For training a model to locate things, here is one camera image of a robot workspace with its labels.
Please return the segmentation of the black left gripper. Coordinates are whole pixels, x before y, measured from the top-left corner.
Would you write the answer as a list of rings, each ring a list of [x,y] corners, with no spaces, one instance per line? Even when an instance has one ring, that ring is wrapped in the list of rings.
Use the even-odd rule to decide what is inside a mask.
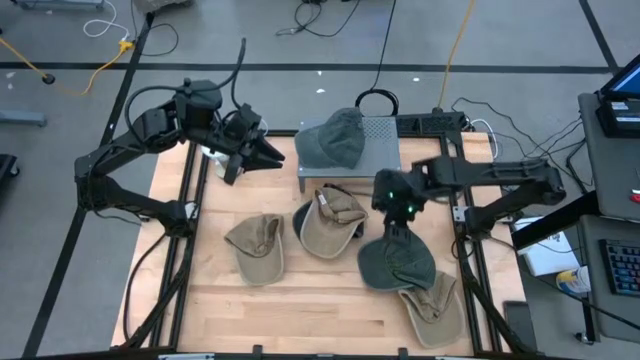
[[[279,169],[285,156],[272,146],[258,129],[261,116],[249,104],[232,111],[222,120],[222,143],[219,151],[232,155],[239,153],[247,158],[243,162],[245,171]],[[257,159],[260,156],[269,159]]]

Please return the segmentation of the dark green baseball cap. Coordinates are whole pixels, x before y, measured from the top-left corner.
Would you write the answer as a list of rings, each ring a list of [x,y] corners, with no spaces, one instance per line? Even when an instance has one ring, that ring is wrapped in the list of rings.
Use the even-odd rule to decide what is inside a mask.
[[[339,109],[323,124],[299,131],[294,143],[305,168],[353,169],[365,147],[363,115],[357,107]]]
[[[333,188],[335,190],[338,190],[338,191],[340,191],[342,193],[345,193],[345,194],[351,196],[351,193],[349,191],[345,190],[344,188],[342,188],[342,187],[340,187],[338,185],[335,185],[335,184],[332,184],[332,183],[325,183],[324,186],[328,187],[328,188]],[[309,211],[309,209],[311,207],[311,203],[312,203],[311,200],[307,201],[298,210],[296,210],[294,212],[293,216],[292,216],[292,226],[293,226],[293,229],[294,229],[294,232],[295,232],[297,238],[300,238],[302,225],[303,225],[304,219],[305,219],[305,217],[306,217],[306,215],[307,215],[307,213],[308,213],[308,211]],[[356,230],[355,230],[355,232],[353,234],[353,238],[362,238],[363,235],[364,235],[364,228],[365,228],[365,224],[364,223],[360,223],[356,227]]]
[[[359,250],[357,263],[363,282],[374,290],[427,290],[435,283],[434,257],[424,241],[408,228],[387,228],[381,238]]]

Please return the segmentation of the tan baseball cap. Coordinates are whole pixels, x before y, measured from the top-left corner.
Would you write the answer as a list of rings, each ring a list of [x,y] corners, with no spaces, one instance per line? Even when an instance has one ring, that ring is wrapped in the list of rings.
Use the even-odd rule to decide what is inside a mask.
[[[244,219],[224,237],[233,248],[242,280],[250,286],[266,286],[284,273],[284,218],[261,214]]]
[[[456,284],[454,277],[437,271],[428,290],[413,287],[398,291],[418,341],[427,349],[453,344],[464,334],[464,309]]]
[[[367,211],[354,196],[335,187],[321,187],[314,192],[299,239],[312,255],[334,259],[367,218]]]

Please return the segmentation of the grey perforated metal stand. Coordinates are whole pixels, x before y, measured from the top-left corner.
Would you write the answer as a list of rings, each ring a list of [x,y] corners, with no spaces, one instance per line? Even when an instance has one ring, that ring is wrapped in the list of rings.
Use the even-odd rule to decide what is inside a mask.
[[[364,150],[354,169],[311,169],[298,162],[297,175],[301,193],[305,192],[305,180],[308,178],[374,178],[381,169],[401,169],[396,119],[365,117],[363,127]]]

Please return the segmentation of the black perforated power box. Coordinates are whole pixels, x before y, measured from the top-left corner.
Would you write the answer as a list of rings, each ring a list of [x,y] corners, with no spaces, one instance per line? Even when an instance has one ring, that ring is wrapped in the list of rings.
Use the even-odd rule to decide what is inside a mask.
[[[462,112],[398,115],[395,119],[399,135],[460,131],[466,123],[465,115]]]

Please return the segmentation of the white cardboard box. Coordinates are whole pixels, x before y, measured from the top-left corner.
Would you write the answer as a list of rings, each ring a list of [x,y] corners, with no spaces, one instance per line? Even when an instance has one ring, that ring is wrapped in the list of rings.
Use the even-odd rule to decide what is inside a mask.
[[[579,267],[576,249],[561,231],[524,249],[517,254],[524,259],[529,272],[533,276],[556,274]]]

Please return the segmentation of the black phone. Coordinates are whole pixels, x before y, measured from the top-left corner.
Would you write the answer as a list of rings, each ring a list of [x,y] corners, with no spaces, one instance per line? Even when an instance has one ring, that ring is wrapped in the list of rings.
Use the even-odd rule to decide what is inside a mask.
[[[504,317],[509,327],[530,349],[537,351],[537,341],[529,306],[523,301],[505,301]]]

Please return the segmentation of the black metal beam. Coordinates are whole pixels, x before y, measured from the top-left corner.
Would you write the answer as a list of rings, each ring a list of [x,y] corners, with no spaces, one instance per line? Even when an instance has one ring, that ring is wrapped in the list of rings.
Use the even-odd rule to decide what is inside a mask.
[[[534,245],[543,239],[573,226],[583,215],[600,215],[595,191],[591,191],[562,208],[512,233],[516,250]]]

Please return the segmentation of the white wipes canister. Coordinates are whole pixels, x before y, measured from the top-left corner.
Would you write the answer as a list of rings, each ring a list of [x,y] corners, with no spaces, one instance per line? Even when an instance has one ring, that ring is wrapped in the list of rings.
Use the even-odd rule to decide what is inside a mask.
[[[569,294],[585,294],[591,291],[589,269],[582,266],[572,270],[560,272],[555,278],[556,286]]]

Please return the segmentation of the grey fabric bundle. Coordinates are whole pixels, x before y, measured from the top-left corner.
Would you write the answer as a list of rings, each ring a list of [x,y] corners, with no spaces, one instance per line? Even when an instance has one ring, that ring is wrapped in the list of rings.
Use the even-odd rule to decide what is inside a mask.
[[[194,0],[132,0],[132,2],[137,10],[147,14],[178,7],[189,7],[194,3]]]

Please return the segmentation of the grey desk top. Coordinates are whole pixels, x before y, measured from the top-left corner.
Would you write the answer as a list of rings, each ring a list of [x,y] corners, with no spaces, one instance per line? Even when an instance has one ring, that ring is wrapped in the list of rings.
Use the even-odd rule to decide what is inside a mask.
[[[608,138],[596,116],[595,94],[580,94],[578,104],[601,214],[640,222],[640,203],[631,199],[640,190],[640,139]]]
[[[599,240],[638,240],[640,224],[586,215],[580,218],[581,252],[589,269],[590,302],[597,307],[596,328],[601,335],[640,344],[640,298],[610,290]]]

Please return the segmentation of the black keyboard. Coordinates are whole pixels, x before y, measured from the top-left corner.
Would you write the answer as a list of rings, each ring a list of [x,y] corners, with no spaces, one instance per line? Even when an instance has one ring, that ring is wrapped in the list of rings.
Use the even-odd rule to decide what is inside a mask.
[[[611,292],[640,298],[640,241],[600,239],[599,246]]]

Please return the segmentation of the grey metal table foot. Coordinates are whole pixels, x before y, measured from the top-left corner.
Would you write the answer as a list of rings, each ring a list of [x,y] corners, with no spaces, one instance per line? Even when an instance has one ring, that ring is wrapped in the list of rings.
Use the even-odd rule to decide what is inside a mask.
[[[37,6],[71,6],[71,7],[92,7],[102,10],[106,0],[9,0],[12,4],[17,5],[25,10],[35,9]]]
[[[0,110],[0,123],[45,127],[47,120],[45,115],[39,112]]]

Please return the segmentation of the black labelled device box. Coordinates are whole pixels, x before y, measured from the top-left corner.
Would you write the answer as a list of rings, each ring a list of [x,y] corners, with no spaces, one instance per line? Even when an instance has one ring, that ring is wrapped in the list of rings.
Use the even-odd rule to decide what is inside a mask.
[[[605,101],[596,115],[607,137],[640,138],[640,99]]]

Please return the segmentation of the black caster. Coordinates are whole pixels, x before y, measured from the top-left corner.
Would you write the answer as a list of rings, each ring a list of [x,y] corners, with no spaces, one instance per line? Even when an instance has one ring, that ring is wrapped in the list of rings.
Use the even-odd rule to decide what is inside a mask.
[[[0,182],[15,178],[20,174],[17,157],[10,154],[0,154]]]

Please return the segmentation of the laptop with blue screen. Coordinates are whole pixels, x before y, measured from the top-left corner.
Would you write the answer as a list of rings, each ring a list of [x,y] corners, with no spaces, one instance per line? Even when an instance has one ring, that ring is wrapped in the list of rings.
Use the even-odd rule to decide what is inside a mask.
[[[605,97],[640,99],[640,54],[614,75],[601,89]]]

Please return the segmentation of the black aluminium table frame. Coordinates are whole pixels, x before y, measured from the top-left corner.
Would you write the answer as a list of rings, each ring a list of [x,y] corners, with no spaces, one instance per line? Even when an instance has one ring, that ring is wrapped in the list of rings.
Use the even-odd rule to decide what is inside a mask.
[[[468,317],[465,331],[452,344],[425,349],[419,343],[403,301],[394,293],[365,286],[357,266],[357,252],[364,243],[381,236],[383,217],[370,209],[370,198],[357,196],[367,207],[365,237],[352,241],[340,257],[324,260],[303,249],[292,230],[285,231],[284,273],[277,283],[264,287],[245,284],[236,268],[235,256],[223,237],[241,220],[259,213],[283,214],[287,224],[313,190],[326,182],[352,192],[370,192],[373,180],[337,178],[306,180],[300,193],[297,154],[293,137],[272,137],[270,142],[286,156],[282,169],[242,175],[233,187],[205,171],[206,180],[199,217],[194,256],[186,284],[178,290],[162,318],[158,343],[176,345],[183,352],[213,352],[216,355],[249,353],[261,345],[263,355],[312,354],[397,356],[473,355]],[[178,145],[159,155],[149,196],[166,201],[178,198],[185,165],[193,169],[188,197],[197,189],[202,153]],[[458,262],[451,254],[453,223],[449,208],[429,202],[411,224],[434,253],[438,269],[460,279]],[[164,240],[141,264],[131,287],[129,326],[133,333],[159,297],[168,256],[176,254],[178,270],[184,240]],[[504,245],[482,243],[491,293],[498,311],[508,300],[526,301],[516,255]]]

